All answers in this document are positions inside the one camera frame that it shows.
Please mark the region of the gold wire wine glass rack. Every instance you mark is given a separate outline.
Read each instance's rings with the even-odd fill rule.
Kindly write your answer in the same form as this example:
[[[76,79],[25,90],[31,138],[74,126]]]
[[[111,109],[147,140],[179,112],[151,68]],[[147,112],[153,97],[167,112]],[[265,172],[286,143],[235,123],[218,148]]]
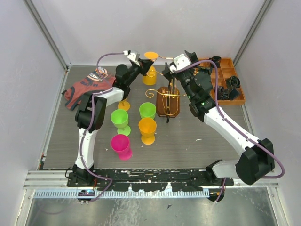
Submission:
[[[158,58],[173,60],[172,57],[161,57]],[[167,87],[160,87],[158,90],[155,89],[148,89],[145,92],[145,95],[148,98],[156,97],[156,109],[157,115],[159,117],[166,117],[166,122],[169,123],[170,118],[175,118],[180,112],[180,96],[185,96],[185,94],[180,95],[178,88],[176,87],[175,79],[168,81]]]

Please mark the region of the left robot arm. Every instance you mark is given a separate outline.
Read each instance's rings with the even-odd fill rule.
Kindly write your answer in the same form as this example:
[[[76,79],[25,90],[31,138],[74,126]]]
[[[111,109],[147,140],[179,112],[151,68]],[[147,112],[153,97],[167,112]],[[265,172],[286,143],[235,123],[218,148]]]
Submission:
[[[75,120],[79,129],[78,156],[69,179],[83,186],[90,186],[96,175],[94,169],[94,146],[97,133],[104,122],[107,106],[127,98],[131,83],[139,74],[146,76],[153,65],[149,59],[138,59],[131,67],[120,64],[115,69],[115,81],[105,91],[88,92],[83,95]]]

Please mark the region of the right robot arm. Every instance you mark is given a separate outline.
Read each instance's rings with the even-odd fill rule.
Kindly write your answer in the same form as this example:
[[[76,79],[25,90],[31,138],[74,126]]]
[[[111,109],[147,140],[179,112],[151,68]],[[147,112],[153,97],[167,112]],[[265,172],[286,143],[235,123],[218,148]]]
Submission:
[[[163,76],[177,79],[183,87],[192,114],[216,130],[237,152],[239,159],[217,160],[206,167],[207,182],[218,185],[223,178],[239,178],[248,185],[254,184],[274,170],[273,144],[267,138],[260,140],[232,120],[214,100],[211,76],[192,69],[200,65],[195,53],[185,52],[166,63]]]

